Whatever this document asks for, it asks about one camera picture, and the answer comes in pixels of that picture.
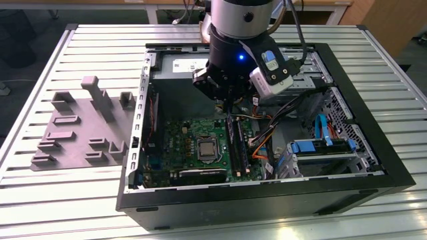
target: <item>wooden cabinet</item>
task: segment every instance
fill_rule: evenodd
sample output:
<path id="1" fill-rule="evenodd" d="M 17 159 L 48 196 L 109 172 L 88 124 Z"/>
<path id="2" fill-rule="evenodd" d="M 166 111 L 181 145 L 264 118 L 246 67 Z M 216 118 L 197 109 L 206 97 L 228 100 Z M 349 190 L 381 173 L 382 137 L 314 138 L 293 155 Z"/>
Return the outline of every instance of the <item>wooden cabinet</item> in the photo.
<path id="1" fill-rule="evenodd" d="M 427 23 L 427 0 L 353 0 L 340 25 L 365 25 L 396 57 Z"/>

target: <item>desk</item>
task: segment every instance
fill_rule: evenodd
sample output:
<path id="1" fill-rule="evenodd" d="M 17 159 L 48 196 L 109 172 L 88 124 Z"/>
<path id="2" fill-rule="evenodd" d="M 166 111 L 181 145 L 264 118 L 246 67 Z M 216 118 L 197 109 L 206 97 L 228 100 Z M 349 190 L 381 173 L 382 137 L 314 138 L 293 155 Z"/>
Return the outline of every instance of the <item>desk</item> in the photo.
<path id="1" fill-rule="evenodd" d="M 352 2 L 353 0 L 304 0 L 304 11 L 330 12 L 326 25 L 337 25 Z M 297 11 L 301 10 L 300 4 L 300 1 L 296 2 Z M 149 24 L 157 24 L 157 10 L 182 10 L 184 5 L 182 0 L 0 0 L 0 9 L 145 10 Z"/>
<path id="2" fill-rule="evenodd" d="M 337 215 L 146 232 L 114 210 L 121 166 L 33 172 L 30 159 L 52 115 L 54 92 L 88 98 L 80 79 L 96 75 L 110 97 L 120 92 L 136 95 L 145 44 L 197 43 L 198 26 L 80 25 L 60 38 L 0 149 L 0 236 L 40 240 L 424 238 L 425 97 L 368 31 L 354 26 L 305 25 L 302 33 L 306 42 L 329 44 L 415 186 Z M 272 37 L 278 43 L 298 42 L 294 26 L 280 27 Z"/>

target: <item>white cable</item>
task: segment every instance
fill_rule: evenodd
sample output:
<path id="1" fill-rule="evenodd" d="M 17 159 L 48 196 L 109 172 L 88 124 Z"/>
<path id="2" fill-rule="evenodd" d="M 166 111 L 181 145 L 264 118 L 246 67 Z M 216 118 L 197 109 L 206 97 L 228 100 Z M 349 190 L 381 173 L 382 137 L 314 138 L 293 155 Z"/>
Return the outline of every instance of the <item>white cable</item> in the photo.
<path id="1" fill-rule="evenodd" d="M 233 116 L 238 116 L 238 117 L 245 117 L 249 119 L 262 119 L 262 117 L 256 117 L 256 116 L 249 116 L 249 115 L 244 115 L 244 114 L 230 114 Z"/>

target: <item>sticker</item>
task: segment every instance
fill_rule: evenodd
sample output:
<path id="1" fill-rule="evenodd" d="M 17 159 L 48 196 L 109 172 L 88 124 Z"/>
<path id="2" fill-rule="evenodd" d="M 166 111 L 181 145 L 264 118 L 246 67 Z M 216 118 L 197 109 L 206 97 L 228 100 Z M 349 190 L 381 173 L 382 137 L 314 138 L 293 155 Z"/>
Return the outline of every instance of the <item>sticker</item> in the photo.
<path id="1" fill-rule="evenodd" d="M 257 97 L 252 97 L 252 102 L 253 102 L 253 105 L 257 106 L 258 105 L 258 98 Z"/>
<path id="2" fill-rule="evenodd" d="M 174 59 L 172 62 L 173 73 L 190 73 L 196 69 L 202 69 L 206 66 L 208 59 Z"/>
<path id="3" fill-rule="evenodd" d="M 265 169 L 270 174 L 273 174 L 273 166 L 270 166 L 268 162 L 265 163 Z"/>

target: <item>cable connector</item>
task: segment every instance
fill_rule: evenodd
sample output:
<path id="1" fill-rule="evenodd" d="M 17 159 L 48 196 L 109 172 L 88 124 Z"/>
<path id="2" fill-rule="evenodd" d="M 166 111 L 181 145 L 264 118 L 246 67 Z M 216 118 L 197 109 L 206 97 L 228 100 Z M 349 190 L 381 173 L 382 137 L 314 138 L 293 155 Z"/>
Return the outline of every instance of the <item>cable connector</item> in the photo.
<path id="1" fill-rule="evenodd" d="M 172 21 L 172 24 L 173 24 L 173 25 L 180 24 L 181 20 L 182 20 L 181 18 L 176 18 L 176 19 Z"/>
<path id="2" fill-rule="evenodd" d="M 286 65 L 286 71 L 290 74 L 290 76 L 294 76 L 296 74 L 300 73 L 301 71 L 301 62 L 298 60 L 294 60 L 290 58 L 289 60 L 285 61 Z"/>

